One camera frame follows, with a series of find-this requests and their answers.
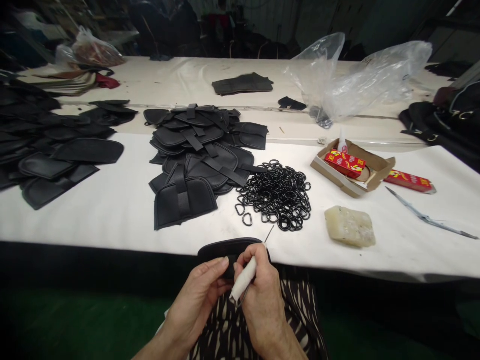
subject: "scissors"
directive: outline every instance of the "scissors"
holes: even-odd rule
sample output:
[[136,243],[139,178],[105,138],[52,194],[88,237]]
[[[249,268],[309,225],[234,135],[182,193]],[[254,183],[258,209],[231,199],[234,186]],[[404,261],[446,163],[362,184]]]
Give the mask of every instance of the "scissors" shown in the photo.
[[401,197],[400,195],[398,195],[395,191],[393,191],[392,189],[388,188],[387,186],[385,186],[386,189],[391,192],[398,200],[400,200],[400,202],[405,205],[412,213],[414,213],[420,220],[422,220],[423,222],[429,224],[429,225],[433,225],[433,226],[436,226],[437,228],[440,228],[440,229],[444,229],[444,230],[447,230],[449,232],[452,232],[452,233],[455,233],[455,234],[458,234],[458,235],[462,235],[464,237],[467,237],[467,238],[470,238],[470,239],[475,239],[475,240],[478,240],[479,237],[478,236],[473,236],[473,235],[470,235],[469,233],[466,233],[465,231],[460,231],[460,230],[455,230],[454,228],[451,228],[449,226],[445,226],[443,225],[442,223],[440,222],[437,222],[435,220],[432,220],[429,216],[425,215],[425,214],[422,214],[420,211],[418,211],[417,209],[415,209],[412,204],[410,204],[409,202],[406,202],[405,199],[403,197]]

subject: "left hand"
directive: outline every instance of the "left hand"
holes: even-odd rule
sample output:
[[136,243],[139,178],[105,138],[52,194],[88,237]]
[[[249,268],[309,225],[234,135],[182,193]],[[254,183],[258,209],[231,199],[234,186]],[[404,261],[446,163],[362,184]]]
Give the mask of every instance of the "left hand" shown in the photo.
[[217,258],[194,268],[166,316],[161,329],[186,355],[199,339],[220,296],[232,289],[233,282],[220,277],[229,259]]

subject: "right hand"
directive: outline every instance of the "right hand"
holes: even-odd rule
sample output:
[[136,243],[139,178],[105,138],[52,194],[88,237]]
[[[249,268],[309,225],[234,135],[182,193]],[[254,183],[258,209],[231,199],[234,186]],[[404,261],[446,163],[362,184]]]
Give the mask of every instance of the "right hand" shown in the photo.
[[252,244],[239,256],[233,265],[235,281],[253,256],[257,263],[256,278],[241,307],[255,351],[264,359],[306,359],[287,323],[279,272],[270,264],[264,244]]

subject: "cardboard box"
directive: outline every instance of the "cardboard box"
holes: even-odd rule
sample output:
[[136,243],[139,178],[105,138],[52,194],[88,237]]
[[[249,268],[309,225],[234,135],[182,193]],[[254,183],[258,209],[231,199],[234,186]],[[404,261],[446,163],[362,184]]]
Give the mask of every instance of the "cardboard box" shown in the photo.
[[365,160],[338,150],[330,151],[326,155],[325,161],[339,173],[352,179],[358,179],[365,169]]
[[357,199],[378,188],[382,181],[390,175],[390,171],[392,171],[396,162],[394,157],[384,159],[362,149],[349,140],[346,141],[346,144],[349,155],[366,161],[371,171],[371,175],[367,181],[358,182],[351,179],[339,173],[325,161],[327,154],[330,153],[332,149],[338,148],[339,139],[334,140],[320,151],[310,166],[337,185],[344,193]]

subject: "needle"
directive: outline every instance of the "needle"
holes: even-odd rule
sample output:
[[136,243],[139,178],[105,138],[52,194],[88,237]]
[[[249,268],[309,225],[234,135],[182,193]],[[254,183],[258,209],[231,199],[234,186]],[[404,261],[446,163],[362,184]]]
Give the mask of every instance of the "needle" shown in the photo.
[[270,229],[270,232],[268,233],[268,235],[266,236],[266,239],[265,239],[265,241],[263,242],[264,244],[266,244],[266,243],[267,243],[267,240],[269,239],[269,237],[270,237],[270,234],[272,233],[272,230],[274,229],[274,227],[275,227],[275,225],[273,225],[273,226],[271,227],[271,229]]
[[[267,247],[267,240],[269,239],[270,234],[272,233],[272,230],[274,229],[274,227],[275,225],[271,227],[270,232],[268,233],[265,241],[263,242],[263,245],[265,247]],[[243,298],[245,299],[245,296],[247,296],[247,291],[249,289],[249,286],[256,274],[257,274],[257,259],[255,258],[255,256],[252,256],[248,265],[243,269],[241,274],[236,279],[235,285],[233,285],[233,289],[231,290],[230,300],[233,299],[233,302],[237,307],[242,305],[243,300],[239,302],[240,297],[245,292],[245,295],[243,295]]]

